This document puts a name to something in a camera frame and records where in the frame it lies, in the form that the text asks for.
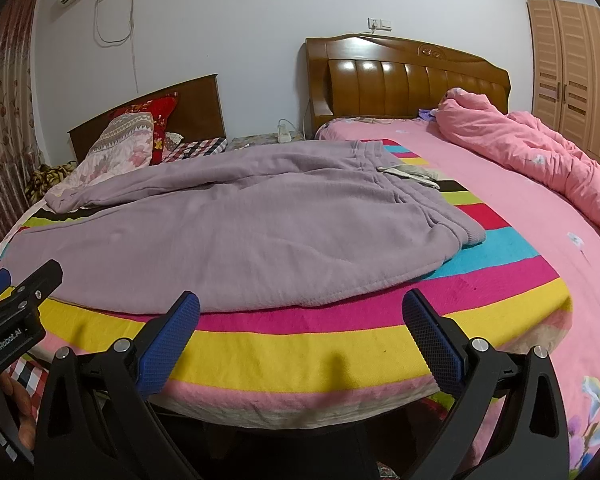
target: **hand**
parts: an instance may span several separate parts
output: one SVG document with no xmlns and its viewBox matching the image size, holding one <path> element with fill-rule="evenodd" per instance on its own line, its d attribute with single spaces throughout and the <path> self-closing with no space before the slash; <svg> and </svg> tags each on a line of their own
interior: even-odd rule
<svg viewBox="0 0 600 480">
<path fill-rule="evenodd" d="M 36 443 L 36 419 L 32 415 L 29 393 L 22 384 L 12 379 L 7 372 L 0 374 L 0 387 L 6 396 L 13 399 L 20 410 L 18 437 L 22 445 L 29 450 L 33 450 Z"/>
</svg>

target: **wardrobe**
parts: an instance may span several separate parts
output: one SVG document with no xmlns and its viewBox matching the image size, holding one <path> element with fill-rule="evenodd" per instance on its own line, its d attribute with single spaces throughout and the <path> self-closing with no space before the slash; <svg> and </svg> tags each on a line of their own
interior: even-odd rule
<svg viewBox="0 0 600 480">
<path fill-rule="evenodd" d="M 600 163 L 600 9 L 528 0 L 533 114 Z"/>
</svg>

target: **wooden bed frame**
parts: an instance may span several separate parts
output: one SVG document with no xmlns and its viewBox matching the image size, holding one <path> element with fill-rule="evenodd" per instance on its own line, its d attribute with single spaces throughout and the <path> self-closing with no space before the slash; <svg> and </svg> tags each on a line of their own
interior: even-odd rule
<svg viewBox="0 0 600 480">
<path fill-rule="evenodd" d="M 69 132 L 78 163 L 109 124 L 109 114 L 121 106 L 142 103 L 172 92 L 178 93 L 178 104 L 169 116 L 167 131 L 184 136 L 184 142 L 225 137 L 222 110 L 218 97 L 218 74 L 191 79 L 132 99 L 76 126 Z"/>
<path fill-rule="evenodd" d="M 506 70 L 452 48 L 389 36 L 307 38 L 312 135 L 338 117 L 414 118 L 454 87 L 507 113 Z"/>
</svg>

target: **plaid cloth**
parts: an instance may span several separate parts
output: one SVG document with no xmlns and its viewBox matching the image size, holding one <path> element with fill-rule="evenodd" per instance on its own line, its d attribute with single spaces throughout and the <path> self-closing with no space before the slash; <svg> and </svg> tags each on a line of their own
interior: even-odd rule
<svg viewBox="0 0 600 480">
<path fill-rule="evenodd" d="M 163 156 L 163 162 L 173 162 L 181 158 L 191 158 L 194 156 L 212 155 L 213 153 L 224 152 L 226 148 L 226 139 L 218 137 L 217 139 L 197 140 L 180 144 L 171 153 Z"/>
<path fill-rule="evenodd" d="M 40 410 L 40 401 L 42 400 L 42 392 L 45 389 L 46 378 L 49 373 L 46 369 L 36 360 L 31 358 L 28 354 L 24 354 L 20 359 L 14 362 L 9 368 L 7 368 L 9 375 L 24 386 L 29 395 L 31 396 L 31 405 L 33 408 L 33 416 L 38 420 L 38 411 Z M 5 446 L 7 441 L 0 432 L 0 444 Z M 6 452 L 11 456 L 12 460 L 15 460 L 15 451 L 11 449 L 11 446 L 6 446 Z M 393 472 L 393 470 L 378 462 L 378 472 L 380 473 L 381 480 L 398 479 L 399 476 Z"/>
<path fill-rule="evenodd" d="M 49 375 L 49 372 L 28 354 L 24 354 L 7 368 L 7 373 L 27 390 L 27 393 L 31 397 L 33 416 L 38 420 L 42 392 L 45 389 L 46 377 Z"/>
</svg>

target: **screw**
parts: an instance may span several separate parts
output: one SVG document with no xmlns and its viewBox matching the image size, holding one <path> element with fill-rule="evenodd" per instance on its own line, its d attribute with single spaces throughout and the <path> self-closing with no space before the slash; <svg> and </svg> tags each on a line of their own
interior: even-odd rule
<svg viewBox="0 0 600 480">
<path fill-rule="evenodd" d="M 478 352 L 486 352 L 489 349 L 489 343 L 480 337 L 471 341 L 471 346 L 474 347 Z"/>
<path fill-rule="evenodd" d="M 542 348 L 541 346 L 534 346 L 534 354 L 536 354 L 541 359 L 545 359 L 549 355 L 549 352 L 546 351 L 546 348 Z"/>
<path fill-rule="evenodd" d="M 68 355 L 69 355 L 69 347 L 68 346 L 62 346 L 58 350 L 56 350 L 56 357 L 58 359 L 64 359 Z"/>
<path fill-rule="evenodd" d="M 113 349 L 121 354 L 129 350 L 130 347 L 131 341 L 129 341 L 129 339 L 126 338 L 120 338 L 115 343 L 113 343 Z"/>
</svg>

